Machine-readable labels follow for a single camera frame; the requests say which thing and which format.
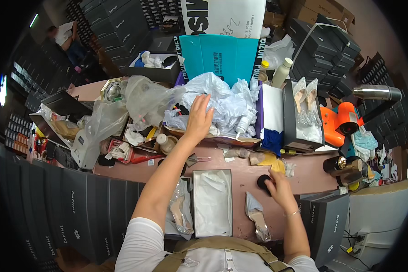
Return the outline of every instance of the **woman's right hand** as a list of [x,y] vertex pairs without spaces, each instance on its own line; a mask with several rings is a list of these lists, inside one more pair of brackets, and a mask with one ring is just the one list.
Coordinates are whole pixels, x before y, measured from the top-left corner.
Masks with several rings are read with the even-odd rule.
[[269,169],[272,180],[265,180],[265,184],[271,192],[272,198],[277,202],[286,214],[292,214],[298,210],[298,204],[291,191],[291,186],[284,174]]
[[207,111],[207,105],[211,95],[197,95],[189,111],[187,128],[184,137],[197,145],[207,135],[211,121],[213,119],[214,109]]

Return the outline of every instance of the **man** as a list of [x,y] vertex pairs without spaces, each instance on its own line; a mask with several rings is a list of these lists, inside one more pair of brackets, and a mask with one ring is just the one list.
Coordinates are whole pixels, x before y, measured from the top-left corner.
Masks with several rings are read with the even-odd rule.
[[56,43],[60,45],[68,55],[76,71],[80,73],[80,67],[84,65],[80,66],[78,59],[81,58],[83,60],[87,55],[87,50],[82,46],[79,36],[77,35],[77,22],[69,22],[58,28],[51,26],[47,29],[47,36],[56,40]]
[[168,204],[186,159],[210,128],[214,109],[206,113],[209,100],[210,95],[195,98],[186,133],[145,185],[128,224],[115,272],[277,272],[288,267],[296,272],[318,272],[310,258],[307,233],[290,183],[283,174],[271,170],[272,180],[265,183],[284,210],[284,263],[260,245],[227,236],[189,241],[175,253],[164,251]]

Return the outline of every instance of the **white thermos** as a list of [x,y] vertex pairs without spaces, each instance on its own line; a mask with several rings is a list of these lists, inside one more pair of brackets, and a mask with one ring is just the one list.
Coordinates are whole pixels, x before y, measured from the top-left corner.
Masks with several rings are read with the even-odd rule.
[[292,64],[293,61],[288,57],[284,59],[283,64],[281,64],[274,73],[274,77],[272,78],[272,87],[279,89],[282,88],[284,80],[287,78]]

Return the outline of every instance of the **white shirt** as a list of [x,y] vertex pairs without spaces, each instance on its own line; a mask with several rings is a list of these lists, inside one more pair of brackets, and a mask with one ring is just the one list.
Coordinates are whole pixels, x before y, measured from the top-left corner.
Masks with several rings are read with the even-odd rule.
[[[118,255],[115,272],[151,272],[169,252],[164,251],[163,231],[147,218],[130,220],[124,243]],[[288,266],[296,272],[318,272],[307,256],[292,259]],[[187,251],[185,262],[177,272],[271,272],[258,254],[236,250],[195,248]]]
[[73,33],[71,32],[73,23],[74,21],[63,24],[57,28],[57,35],[54,39],[56,40],[56,43],[58,45],[62,46],[62,44],[64,44],[66,40],[68,40],[68,38],[73,35]]

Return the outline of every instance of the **khaki apron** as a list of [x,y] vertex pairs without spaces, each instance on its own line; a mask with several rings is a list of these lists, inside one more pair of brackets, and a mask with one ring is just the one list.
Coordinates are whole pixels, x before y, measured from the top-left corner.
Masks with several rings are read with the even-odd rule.
[[256,253],[273,272],[278,272],[287,268],[283,262],[278,261],[278,258],[264,246],[235,237],[212,236],[201,239],[192,239],[183,244],[177,243],[174,253],[166,254],[165,258],[156,266],[153,272],[176,272],[180,267],[180,264],[184,262],[188,249],[193,248],[220,248]]

